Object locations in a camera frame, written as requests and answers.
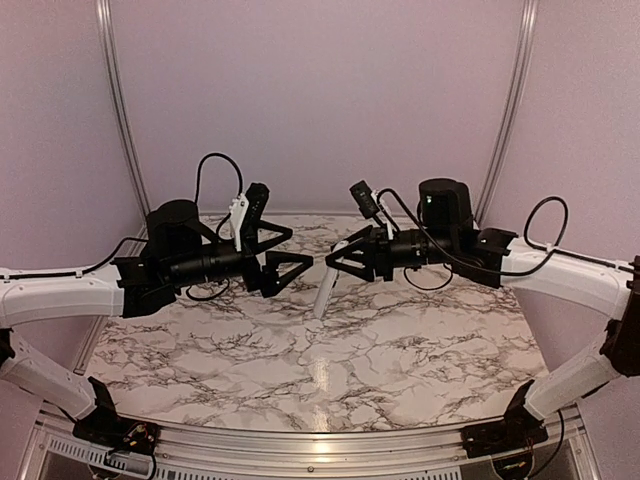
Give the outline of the right aluminium frame post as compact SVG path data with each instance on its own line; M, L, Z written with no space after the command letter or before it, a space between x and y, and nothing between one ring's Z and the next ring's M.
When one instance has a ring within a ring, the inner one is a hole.
M507 95L489 165L476 205L475 220L480 224L483 224L488 218L499 179L506 164L508 149L531 64L538 9L538 0L526 0L522 3L520 26Z

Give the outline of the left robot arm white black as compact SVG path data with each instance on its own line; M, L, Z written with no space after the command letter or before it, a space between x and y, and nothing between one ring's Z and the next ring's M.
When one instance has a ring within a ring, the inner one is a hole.
M34 349L15 328L23 322L99 316L138 318L174 303L183 289L239 277L270 298L308 270L312 257L277 251L293 234L262 220L263 200L239 198L241 219L224 241L201 222L195 202L172 200L149 213L139 255L74 271L1 274L1 377L43 398L106 445L125 438L126 423L101 382L76 375Z

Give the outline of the white remote control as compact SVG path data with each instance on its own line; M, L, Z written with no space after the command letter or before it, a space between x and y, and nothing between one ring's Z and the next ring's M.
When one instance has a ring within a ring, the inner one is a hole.
M319 285L319 289L314 301L313 314L318 320L323 318L323 315L328 306L333 289L338 279L339 272L334 267L327 266L324 277Z

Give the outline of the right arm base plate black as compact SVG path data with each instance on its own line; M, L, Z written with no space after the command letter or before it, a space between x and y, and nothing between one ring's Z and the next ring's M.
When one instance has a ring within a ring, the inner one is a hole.
M478 458L529 448L547 441L549 435L541 422L502 419L466 426L461 429L463 449L469 458Z

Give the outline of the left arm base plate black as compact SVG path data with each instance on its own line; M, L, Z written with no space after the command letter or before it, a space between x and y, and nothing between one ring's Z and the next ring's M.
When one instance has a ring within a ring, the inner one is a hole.
M152 455L158 441L159 425L120 415L106 385L94 377L89 377L88 382L93 387L94 402L86 416L74 420L73 435L115 452Z

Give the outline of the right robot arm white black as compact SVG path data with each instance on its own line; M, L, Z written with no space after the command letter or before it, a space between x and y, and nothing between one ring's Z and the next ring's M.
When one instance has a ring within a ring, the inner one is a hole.
M468 187L448 178L419 185L419 203L407 216L414 228L392 219L338 242L326 256L327 272L313 312L321 317L337 277L392 280L398 268L446 264L450 271L491 288L543 293L608 316L603 334L544 378L518 389L497 425L495 438L515 448L535 425L579 397L621 376L639 374L639 262L614 262L537 244L527 234L474 223Z

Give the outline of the aluminium frame post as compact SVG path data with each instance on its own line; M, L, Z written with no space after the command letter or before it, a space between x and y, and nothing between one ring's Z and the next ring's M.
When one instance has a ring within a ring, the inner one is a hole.
M538 0L526 0L522 3L520 26L507 95L489 165L476 205L475 220L480 224L483 224L488 218L499 179L506 164L508 149L531 64L538 9Z
M108 0L97 0L95 4L107 82L118 135L138 208L142 216L146 216L151 210L151 205L144 184L135 139L126 107L124 88L118 62L111 2Z

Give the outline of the front aluminium rail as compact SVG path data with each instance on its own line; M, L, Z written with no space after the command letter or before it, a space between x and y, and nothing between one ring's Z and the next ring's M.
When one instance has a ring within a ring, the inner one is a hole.
M20 479L598 479L574 407L545 423L542 443L478 456L476 423L348 433L221 429L161 422L153 456L111 453L73 436L44 405L23 455Z

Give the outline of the left aluminium frame post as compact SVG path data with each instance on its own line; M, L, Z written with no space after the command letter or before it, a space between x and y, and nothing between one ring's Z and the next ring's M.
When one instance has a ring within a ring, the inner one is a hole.
M144 184L135 139L126 107L124 88L118 62L111 2L108 0L97 0L95 4L107 82L118 135L138 208L142 216L146 216L151 210L151 205Z

